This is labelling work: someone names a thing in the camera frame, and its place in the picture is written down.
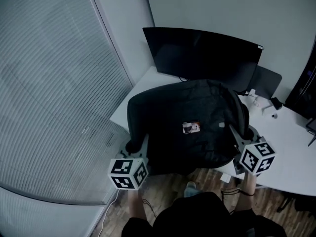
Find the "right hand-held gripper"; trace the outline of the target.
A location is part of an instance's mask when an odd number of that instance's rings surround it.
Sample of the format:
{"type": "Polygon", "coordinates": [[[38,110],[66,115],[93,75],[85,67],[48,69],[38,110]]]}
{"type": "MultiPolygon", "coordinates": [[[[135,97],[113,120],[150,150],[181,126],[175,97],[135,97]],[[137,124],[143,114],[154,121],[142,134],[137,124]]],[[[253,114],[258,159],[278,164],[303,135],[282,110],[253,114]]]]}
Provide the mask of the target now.
{"type": "Polygon", "coordinates": [[[237,155],[233,159],[236,174],[249,172],[258,176],[267,171],[276,156],[270,143],[251,125],[246,131],[246,139],[243,139],[232,125],[229,128],[234,136],[234,147],[237,150],[237,155]]]}

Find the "wide black monitor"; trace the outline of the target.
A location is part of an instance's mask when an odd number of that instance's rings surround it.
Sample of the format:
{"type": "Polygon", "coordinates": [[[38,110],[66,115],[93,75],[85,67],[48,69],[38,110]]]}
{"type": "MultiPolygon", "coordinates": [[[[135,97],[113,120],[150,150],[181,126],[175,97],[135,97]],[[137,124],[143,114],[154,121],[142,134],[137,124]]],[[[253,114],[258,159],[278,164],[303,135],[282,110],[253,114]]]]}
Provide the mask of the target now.
{"type": "Polygon", "coordinates": [[[211,79],[245,92],[263,46],[224,34],[169,27],[143,32],[159,73],[188,80],[211,79]]]}

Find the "person's black top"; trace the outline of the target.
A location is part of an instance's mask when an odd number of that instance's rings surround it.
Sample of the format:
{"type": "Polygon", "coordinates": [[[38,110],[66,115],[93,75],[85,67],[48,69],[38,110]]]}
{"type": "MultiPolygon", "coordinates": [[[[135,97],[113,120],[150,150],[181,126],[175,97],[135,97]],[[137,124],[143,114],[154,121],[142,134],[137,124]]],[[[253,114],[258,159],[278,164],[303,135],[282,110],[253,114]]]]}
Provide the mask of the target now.
{"type": "Polygon", "coordinates": [[[287,237],[282,226],[253,210],[230,213],[215,193],[178,198],[154,223],[131,217],[121,237],[287,237]]]}

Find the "person's shoe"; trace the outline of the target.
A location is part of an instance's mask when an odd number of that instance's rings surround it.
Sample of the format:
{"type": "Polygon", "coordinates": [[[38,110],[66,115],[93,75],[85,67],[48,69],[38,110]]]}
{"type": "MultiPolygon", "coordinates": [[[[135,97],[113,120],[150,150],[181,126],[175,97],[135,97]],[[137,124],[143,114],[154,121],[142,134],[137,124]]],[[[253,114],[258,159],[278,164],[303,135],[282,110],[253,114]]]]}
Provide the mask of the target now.
{"type": "Polygon", "coordinates": [[[192,197],[198,192],[195,182],[189,181],[184,190],[184,197],[192,197]]]}

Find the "black power adapter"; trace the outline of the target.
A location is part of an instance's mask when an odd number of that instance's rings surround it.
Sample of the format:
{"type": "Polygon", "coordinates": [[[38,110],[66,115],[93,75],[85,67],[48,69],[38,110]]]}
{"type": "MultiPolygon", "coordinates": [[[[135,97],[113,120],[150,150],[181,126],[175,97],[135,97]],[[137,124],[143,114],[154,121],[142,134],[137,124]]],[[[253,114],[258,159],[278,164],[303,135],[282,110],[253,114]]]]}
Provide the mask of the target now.
{"type": "Polygon", "coordinates": [[[270,101],[276,110],[280,110],[283,107],[283,104],[276,97],[272,97],[270,101]]]}

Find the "person's right forearm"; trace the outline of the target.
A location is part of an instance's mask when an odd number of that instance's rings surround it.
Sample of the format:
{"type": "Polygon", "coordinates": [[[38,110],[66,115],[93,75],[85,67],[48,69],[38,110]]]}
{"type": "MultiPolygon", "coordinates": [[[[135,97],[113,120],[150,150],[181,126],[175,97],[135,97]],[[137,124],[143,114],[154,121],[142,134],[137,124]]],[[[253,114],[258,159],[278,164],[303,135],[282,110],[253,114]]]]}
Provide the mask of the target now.
{"type": "MultiPolygon", "coordinates": [[[[249,194],[255,194],[256,181],[257,181],[256,175],[252,175],[249,172],[246,173],[245,177],[242,181],[242,184],[241,184],[241,190],[243,190],[249,194]]],[[[239,198],[238,198],[238,201],[237,201],[237,204],[235,207],[235,212],[252,209],[253,200],[254,200],[254,196],[248,197],[248,196],[244,196],[243,194],[239,193],[239,198]]]]}

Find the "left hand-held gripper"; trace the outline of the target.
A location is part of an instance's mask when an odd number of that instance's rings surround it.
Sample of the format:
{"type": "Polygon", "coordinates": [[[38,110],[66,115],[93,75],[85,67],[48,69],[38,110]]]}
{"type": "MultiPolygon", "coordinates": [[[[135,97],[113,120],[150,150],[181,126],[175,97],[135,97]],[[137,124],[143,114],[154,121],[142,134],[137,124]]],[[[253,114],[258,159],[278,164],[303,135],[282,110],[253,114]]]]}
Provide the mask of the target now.
{"type": "Polygon", "coordinates": [[[129,153],[125,146],[129,142],[126,139],[119,147],[115,158],[110,160],[109,179],[118,190],[138,190],[149,175],[147,170],[149,136],[146,135],[140,151],[129,153]]]}

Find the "printed card tag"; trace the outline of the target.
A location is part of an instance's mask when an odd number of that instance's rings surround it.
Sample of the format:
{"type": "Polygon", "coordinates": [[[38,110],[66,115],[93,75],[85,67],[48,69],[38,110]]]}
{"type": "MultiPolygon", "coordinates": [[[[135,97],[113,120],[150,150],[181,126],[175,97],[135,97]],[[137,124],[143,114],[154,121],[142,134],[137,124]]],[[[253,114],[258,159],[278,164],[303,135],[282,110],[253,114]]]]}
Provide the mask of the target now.
{"type": "Polygon", "coordinates": [[[185,135],[200,132],[200,122],[190,121],[182,123],[182,130],[185,135]]]}

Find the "black chair base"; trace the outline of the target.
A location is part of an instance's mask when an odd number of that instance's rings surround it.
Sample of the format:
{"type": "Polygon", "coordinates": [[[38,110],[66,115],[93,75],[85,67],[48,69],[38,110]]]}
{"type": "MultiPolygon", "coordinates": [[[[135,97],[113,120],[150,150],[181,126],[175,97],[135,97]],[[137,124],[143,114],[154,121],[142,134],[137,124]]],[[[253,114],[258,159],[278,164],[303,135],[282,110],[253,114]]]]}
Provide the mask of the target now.
{"type": "Polygon", "coordinates": [[[294,200],[294,208],[296,211],[307,211],[310,215],[316,217],[316,197],[303,195],[285,195],[282,203],[276,210],[277,213],[283,211],[292,200],[294,200]]]}

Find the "person's left forearm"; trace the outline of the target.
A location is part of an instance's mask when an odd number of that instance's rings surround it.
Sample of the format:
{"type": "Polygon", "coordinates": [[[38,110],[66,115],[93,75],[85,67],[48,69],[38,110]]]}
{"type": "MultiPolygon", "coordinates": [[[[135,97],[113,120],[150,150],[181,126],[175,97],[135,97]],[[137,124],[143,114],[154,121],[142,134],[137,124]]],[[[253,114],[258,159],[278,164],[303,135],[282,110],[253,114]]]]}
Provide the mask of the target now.
{"type": "Polygon", "coordinates": [[[147,222],[141,192],[139,190],[128,190],[127,197],[130,218],[137,218],[147,222]]]}

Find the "black monitor with thin stand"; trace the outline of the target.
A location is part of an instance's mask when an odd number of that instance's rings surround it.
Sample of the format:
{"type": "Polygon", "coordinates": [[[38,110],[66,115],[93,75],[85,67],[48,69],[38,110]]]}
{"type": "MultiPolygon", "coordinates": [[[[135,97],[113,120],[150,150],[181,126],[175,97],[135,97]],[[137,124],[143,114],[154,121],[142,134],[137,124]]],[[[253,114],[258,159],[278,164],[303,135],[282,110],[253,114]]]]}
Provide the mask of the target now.
{"type": "Polygon", "coordinates": [[[316,65],[304,69],[285,106],[307,119],[316,118],[316,65]]]}

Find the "black jacket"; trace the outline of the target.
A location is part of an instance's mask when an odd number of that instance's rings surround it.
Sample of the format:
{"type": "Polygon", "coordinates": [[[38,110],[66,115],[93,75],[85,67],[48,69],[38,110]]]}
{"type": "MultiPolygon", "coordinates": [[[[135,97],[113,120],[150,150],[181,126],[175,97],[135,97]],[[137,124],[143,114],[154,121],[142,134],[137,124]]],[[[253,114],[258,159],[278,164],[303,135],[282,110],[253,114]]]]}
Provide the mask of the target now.
{"type": "Polygon", "coordinates": [[[218,81],[202,79],[156,87],[133,96],[127,105],[129,153],[140,151],[149,136],[152,175],[187,175],[218,168],[237,154],[232,125],[246,139],[249,112],[238,94],[218,81]],[[200,122],[200,132],[185,135],[182,123],[200,122]]]}

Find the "window venetian blinds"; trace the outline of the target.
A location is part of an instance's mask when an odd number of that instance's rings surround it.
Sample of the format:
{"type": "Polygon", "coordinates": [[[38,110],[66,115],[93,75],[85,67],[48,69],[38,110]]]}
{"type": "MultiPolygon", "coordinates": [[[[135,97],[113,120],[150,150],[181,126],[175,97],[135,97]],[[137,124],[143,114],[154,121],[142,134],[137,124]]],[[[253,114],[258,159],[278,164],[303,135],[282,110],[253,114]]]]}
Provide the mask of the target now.
{"type": "Polygon", "coordinates": [[[130,90],[93,0],[0,0],[0,186],[104,204],[130,90]]]}

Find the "white table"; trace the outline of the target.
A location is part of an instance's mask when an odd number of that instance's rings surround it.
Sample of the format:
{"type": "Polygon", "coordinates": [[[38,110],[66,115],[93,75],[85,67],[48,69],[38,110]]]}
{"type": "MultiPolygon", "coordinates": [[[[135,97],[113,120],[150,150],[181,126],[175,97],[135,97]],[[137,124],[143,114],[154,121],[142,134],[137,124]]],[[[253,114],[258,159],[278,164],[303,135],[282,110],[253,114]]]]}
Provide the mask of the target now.
{"type": "MultiPolygon", "coordinates": [[[[158,73],[150,67],[140,81],[128,93],[110,120],[128,131],[127,104],[131,97],[151,88],[181,82],[178,77],[158,73]]],[[[263,116],[261,111],[251,111],[250,125],[271,143],[276,157],[266,173],[257,183],[262,186],[289,193],[316,197],[316,141],[308,144],[313,135],[306,131],[307,120],[294,111],[282,107],[272,114],[263,116]]]]}

